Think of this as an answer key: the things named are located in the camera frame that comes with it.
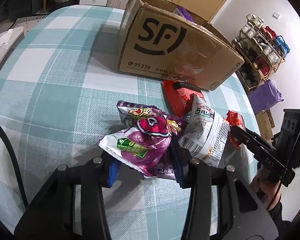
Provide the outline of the person's right hand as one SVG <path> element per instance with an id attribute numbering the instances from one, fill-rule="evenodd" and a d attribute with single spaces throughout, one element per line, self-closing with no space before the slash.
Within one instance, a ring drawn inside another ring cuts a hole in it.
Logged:
<path id="1" fill-rule="evenodd" d="M 261 169 L 258 170 L 256 176 L 254 176 L 250 183 L 251 188 L 254 192 L 263 191 L 265 193 L 266 200 L 263 204 L 267 210 L 270 211 L 281 199 L 281 190 L 279 190 L 280 181 L 277 183 L 271 183 L 267 180 L 261 179 Z"/>

